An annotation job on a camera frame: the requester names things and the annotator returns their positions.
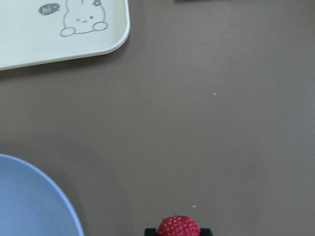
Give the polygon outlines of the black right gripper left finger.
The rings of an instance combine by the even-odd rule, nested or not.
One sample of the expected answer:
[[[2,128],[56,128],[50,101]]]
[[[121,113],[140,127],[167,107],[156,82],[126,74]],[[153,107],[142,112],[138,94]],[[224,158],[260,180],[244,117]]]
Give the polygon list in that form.
[[[156,228],[146,228],[144,231],[144,236],[157,236]]]

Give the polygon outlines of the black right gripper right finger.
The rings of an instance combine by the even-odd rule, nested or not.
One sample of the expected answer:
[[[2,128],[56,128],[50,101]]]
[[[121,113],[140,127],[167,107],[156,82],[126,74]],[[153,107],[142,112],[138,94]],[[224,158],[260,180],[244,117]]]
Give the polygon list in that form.
[[[201,228],[200,229],[200,236],[213,236],[211,229],[209,228]]]

